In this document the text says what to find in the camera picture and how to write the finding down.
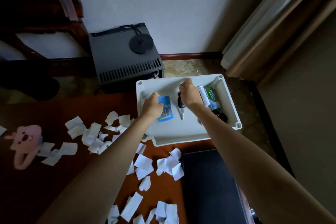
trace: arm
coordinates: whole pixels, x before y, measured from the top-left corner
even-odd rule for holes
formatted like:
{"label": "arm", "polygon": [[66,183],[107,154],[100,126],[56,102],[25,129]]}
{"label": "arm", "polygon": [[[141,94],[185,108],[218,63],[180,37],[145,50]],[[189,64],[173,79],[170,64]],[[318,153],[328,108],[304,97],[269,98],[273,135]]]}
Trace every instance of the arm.
{"label": "arm", "polygon": [[90,163],[53,201],[37,221],[51,223],[104,223],[142,136],[163,111],[154,92],[141,115],[95,161]]}
{"label": "arm", "polygon": [[200,119],[263,223],[336,223],[274,159],[205,107],[190,78],[180,91],[182,102]]}

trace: ventilation grille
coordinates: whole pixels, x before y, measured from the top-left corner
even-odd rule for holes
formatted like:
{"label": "ventilation grille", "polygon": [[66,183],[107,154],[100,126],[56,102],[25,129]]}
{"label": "ventilation grille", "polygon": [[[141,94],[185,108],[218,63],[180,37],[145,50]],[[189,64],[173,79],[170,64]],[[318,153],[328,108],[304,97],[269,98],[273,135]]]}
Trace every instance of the ventilation grille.
{"label": "ventilation grille", "polygon": [[101,82],[109,82],[109,81],[113,81],[119,78],[123,78],[125,76],[132,75],[132,74],[151,70],[157,67],[161,67],[161,63],[159,59],[149,60],[149,61],[137,63],[135,65],[130,65],[130,66],[126,66],[126,67],[100,73],[99,77],[100,77]]}

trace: blue package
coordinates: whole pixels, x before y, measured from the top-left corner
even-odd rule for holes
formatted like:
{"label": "blue package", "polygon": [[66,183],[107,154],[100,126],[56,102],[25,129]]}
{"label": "blue package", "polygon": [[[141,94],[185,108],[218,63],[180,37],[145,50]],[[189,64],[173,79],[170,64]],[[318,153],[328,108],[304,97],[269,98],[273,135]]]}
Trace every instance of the blue package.
{"label": "blue package", "polygon": [[171,111],[170,98],[169,96],[158,97],[159,103],[163,103],[162,115],[157,119],[157,122],[163,122],[166,120],[173,119],[173,112]]}

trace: pink plush toy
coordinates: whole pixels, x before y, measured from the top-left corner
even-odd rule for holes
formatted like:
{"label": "pink plush toy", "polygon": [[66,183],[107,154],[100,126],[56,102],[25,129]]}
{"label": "pink plush toy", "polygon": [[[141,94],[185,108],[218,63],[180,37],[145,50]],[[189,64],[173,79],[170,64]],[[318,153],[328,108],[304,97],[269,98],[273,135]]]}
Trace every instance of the pink plush toy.
{"label": "pink plush toy", "polygon": [[37,152],[42,147],[42,129],[37,125],[18,127],[17,132],[6,139],[14,139],[11,149],[15,150],[14,167],[22,170],[26,169],[35,158]]}

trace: white storage bin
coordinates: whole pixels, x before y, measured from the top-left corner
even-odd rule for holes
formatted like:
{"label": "white storage bin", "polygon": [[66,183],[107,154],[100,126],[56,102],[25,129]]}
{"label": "white storage bin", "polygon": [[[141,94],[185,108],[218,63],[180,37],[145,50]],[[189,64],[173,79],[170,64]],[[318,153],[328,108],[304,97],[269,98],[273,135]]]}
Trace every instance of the white storage bin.
{"label": "white storage bin", "polygon": [[[180,118],[180,108],[177,106],[177,93],[179,85],[188,77],[171,77],[162,79],[141,80],[136,83],[136,99],[138,115],[142,105],[154,91],[161,96],[169,96],[174,118],[164,122],[155,120],[146,131],[143,141],[152,139],[155,146],[167,144],[185,143],[210,139],[204,126],[197,117],[186,107],[184,108],[184,120]],[[233,104],[229,89],[222,74],[209,74],[191,77],[193,84],[197,86],[212,87],[221,104],[221,111],[227,116],[233,129],[242,128],[235,105]]]}

